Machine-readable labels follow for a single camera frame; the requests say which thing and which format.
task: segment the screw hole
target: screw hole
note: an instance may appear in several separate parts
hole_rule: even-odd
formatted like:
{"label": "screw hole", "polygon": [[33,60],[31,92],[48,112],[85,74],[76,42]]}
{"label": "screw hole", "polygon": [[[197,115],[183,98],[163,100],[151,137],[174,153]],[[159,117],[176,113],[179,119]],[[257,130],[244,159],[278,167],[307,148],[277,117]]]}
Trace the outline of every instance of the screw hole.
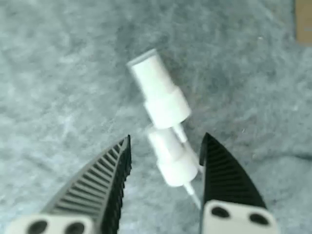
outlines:
{"label": "screw hole", "polygon": [[221,207],[214,207],[212,210],[211,210],[211,213],[215,216],[218,216],[220,218],[229,218],[230,217],[230,214],[229,212],[227,212],[225,209],[221,208]]}
{"label": "screw hole", "polygon": [[44,220],[39,220],[34,222],[30,227],[28,228],[28,234],[41,234],[45,231],[47,228],[48,223]]}
{"label": "screw hole", "polygon": [[84,225],[82,223],[72,223],[66,228],[65,234],[83,234]]}
{"label": "screw hole", "polygon": [[249,216],[249,219],[251,222],[257,223],[260,225],[268,225],[269,224],[268,220],[260,214],[251,214]]}

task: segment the black rubber gripper pad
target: black rubber gripper pad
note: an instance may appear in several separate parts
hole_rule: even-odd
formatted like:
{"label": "black rubber gripper pad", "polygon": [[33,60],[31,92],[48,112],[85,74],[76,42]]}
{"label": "black rubber gripper pad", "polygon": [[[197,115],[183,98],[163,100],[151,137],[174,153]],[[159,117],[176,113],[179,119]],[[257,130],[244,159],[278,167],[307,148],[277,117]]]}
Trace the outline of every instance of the black rubber gripper pad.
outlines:
{"label": "black rubber gripper pad", "polygon": [[208,133],[201,144],[199,163],[205,167],[203,204],[215,199],[266,208],[260,193],[244,169]]}

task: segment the white plastic cap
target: white plastic cap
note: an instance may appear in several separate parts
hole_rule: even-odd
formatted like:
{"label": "white plastic cap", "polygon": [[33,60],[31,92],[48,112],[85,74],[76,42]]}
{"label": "white plastic cap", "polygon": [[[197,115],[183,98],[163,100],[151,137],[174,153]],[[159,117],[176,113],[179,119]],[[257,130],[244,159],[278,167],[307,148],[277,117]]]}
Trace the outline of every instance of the white plastic cap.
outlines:
{"label": "white plastic cap", "polygon": [[171,129],[148,130],[148,138],[157,156],[157,166],[169,186],[178,187],[192,181],[197,167]]}
{"label": "white plastic cap", "polygon": [[154,125],[170,128],[185,120],[191,109],[181,92],[171,81],[155,49],[128,63],[145,97],[145,108]]}

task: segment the gray fabric surface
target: gray fabric surface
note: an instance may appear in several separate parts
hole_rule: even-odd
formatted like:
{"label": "gray fabric surface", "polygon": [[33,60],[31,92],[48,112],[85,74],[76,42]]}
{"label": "gray fabric surface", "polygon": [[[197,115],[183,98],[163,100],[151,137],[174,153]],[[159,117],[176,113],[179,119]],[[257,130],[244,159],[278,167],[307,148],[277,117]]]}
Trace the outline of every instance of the gray fabric surface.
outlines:
{"label": "gray fabric surface", "polygon": [[[235,155],[284,234],[311,233],[312,49],[292,0],[0,0],[0,233],[39,211],[84,163],[127,134],[133,170],[120,232],[197,233],[168,188],[126,62],[157,48],[208,131]],[[200,178],[194,182],[202,191]]]}

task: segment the cardboard box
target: cardboard box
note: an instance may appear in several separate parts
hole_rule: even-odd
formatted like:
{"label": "cardboard box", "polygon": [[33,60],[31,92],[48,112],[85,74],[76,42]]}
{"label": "cardboard box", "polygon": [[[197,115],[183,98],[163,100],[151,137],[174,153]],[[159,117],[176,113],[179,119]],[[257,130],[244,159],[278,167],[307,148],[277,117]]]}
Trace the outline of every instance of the cardboard box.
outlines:
{"label": "cardboard box", "polygon": [[297,41],[312,45],[312,0],[296,0]]}

